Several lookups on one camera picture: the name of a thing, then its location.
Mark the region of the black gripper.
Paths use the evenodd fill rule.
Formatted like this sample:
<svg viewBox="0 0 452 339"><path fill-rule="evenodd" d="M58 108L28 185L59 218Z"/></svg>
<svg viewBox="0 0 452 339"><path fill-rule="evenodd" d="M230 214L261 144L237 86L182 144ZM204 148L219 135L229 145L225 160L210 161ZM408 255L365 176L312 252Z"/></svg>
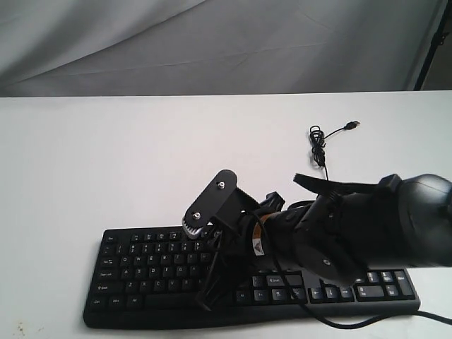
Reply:
<svg viewBox="0 0 452 339"><path fill-rule="evenodd" d="M356 226L367 203L365 194L337 192L318 195L308 204L282 210L275 202L240 208L240 244L244 262L252 268L286 270L305 268L340 285L352 285L367 271L363 242ZM237 286L237 260L226 252L226 236L218 233L213 262L196 302L212 311L219 300Z"/></svg>

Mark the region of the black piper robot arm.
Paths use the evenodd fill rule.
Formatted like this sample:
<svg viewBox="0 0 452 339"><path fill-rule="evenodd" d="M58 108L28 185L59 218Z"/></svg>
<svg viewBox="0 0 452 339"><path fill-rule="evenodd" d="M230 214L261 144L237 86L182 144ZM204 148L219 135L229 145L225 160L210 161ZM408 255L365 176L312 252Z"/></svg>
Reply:
<svg viewBox="0 0 452 339"><path fill-rule="evenodd" d="M376 184L341 183L296 174L316 198L285 207L276 192L258 202L219 171L186 211L191 239L214 253L197 294L207 310L254 270L304 268L351 285L370 269L451 265L451 183L434 174Z"/></svg>

